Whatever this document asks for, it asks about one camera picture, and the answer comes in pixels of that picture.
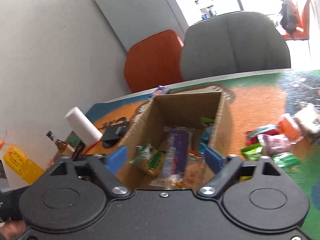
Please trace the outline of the person's left hand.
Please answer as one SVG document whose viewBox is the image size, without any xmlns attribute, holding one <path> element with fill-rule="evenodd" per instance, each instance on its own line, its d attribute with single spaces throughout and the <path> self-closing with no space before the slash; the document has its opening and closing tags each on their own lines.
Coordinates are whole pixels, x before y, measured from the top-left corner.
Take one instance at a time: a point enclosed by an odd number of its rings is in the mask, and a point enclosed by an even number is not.
<svg viewBox="0 0 320 240">
<path fill-rule="evenodd" d="M 20 221 L 6 222 L 1 227 L 1 236 L 5 239 L 15 239 L 20 236 L 26 229 L 25 223 Z"/>
</svg>

